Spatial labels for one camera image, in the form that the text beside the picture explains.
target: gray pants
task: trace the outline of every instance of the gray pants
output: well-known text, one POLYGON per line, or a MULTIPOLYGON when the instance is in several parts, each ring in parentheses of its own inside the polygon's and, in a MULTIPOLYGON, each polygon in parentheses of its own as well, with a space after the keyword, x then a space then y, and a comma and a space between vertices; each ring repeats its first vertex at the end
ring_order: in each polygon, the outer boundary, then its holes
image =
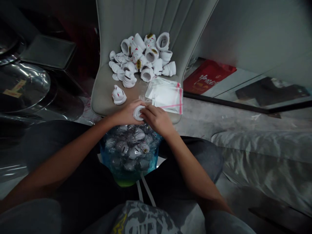
MULTIPOLYGON (((69 121, 50 121, 35 125, 23 138, 21 149, 31 172, 63 146, 80 136, 90 126, 69 121)), ((223 167, 223 157, 216 145, 200 138, 182 137, 198 162, 215 183, 223 167)), ((137 186, 119 187, 110 170, 98 160, 96 145, 74 173, 57 189, 53 198, 64 214, 71 232, 79 232, 126 200, 139 200, 137 186)), ((170 214, 178 227, 196 205, 188 191, 175 158, 162 141, 159 156, 167 158, 156 170, 145 176, 156 206, 170 214)), ((150 204, 142 181, 144 202, 150 204)))

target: black frame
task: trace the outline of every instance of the black frame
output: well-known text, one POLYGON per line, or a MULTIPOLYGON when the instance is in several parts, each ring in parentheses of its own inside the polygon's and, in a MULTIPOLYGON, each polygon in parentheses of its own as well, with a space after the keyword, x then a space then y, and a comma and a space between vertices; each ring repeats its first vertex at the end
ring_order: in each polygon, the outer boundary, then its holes
POLYGON ((232 101, 226 101, 226 100, 222 100, 222 99, 218 99, 214 97, 212 98, 212 97, 207 97, 207 96, 203 96, 199 94, 193 94, 190 92, 183 92, 183 97, 210 102, 210 103, 218 104, 222 106, 228 106, 228 107, 238 108, 242 110, 258 112, 261 114, 277 114, 277 113, 281 113, 285 111, 293 111, 293 110, 312 107, 312 100, 301 102, 301 103, 296 103, 296 104, 291 104, 287 106, 282 106, 282 107, 276 107, 272 109, 263 109, 260 107, 253 107, 253 106, 249 106, 249 105, 245 105, 245 104, 241 104, 237 102, 232 102, 232 101))

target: clear plastic bag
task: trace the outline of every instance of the clear plastic bag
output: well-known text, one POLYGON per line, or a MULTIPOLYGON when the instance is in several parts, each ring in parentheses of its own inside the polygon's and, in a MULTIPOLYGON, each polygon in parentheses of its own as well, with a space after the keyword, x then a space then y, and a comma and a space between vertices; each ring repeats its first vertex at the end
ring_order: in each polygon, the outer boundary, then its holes
POLYGON ((116 179, 137 181, 156 169, 162 139, 148 124, 116 126, 100 141, 103 164, 116 179))
POLYGON ((145 93, 147 99, 152 100, 152 105, 165 111, 183 113, 183 89, 181 84, 161 77, 154 78, 145 93))

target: hand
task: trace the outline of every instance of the hand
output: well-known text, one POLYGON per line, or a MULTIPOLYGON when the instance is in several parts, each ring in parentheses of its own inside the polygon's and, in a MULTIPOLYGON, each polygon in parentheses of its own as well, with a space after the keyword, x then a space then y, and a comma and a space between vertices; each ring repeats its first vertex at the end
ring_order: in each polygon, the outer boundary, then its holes
POLYGON ((176 132, 169 115, 160 107, 147 105, 141 110, 141 117, 152 127, 152 129, 165 139, 176 132))
POLYGON ((137 99, 129 103, 122 110, 111 115, 110 118, 112 119, 114 125, 116 126, 127 124, 137 124, 137 125, 144 124, 143 121, 138 121, 133 118, 133 111, 139 105, 146 106, 145 102, 143 102, 140 99, 137 99))

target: white cord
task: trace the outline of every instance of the white cord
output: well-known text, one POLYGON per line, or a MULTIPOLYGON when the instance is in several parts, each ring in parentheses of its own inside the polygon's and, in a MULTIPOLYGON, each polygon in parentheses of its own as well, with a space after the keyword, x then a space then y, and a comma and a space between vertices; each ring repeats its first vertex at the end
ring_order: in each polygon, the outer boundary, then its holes
POLYGON ((142 172, 141 172, 141 179, 142 179, 143 185, 144 185, 144 187, 145 187, 145 189, 146 189, 146 191, 147 191, 147 195, 149 196, 150 202, 152 203, 152 206, 156 207, 155 200, 154 200, 154 198, 153 198, 152 193, 150 192, 150 188, 148 187, 148 185, 147 185, 147 183, 146 183, 146 180, 145 180, 145 178, 144 178, 142 172))
POLYGON ((141 185, 140 185, 140 181, 137 180, 136 185, 137 185, 137 191, 139 192, 139 199, 140 199, 141 202, 144 203, 144 201, 143 201, 142 189, 141 189, 141 185))

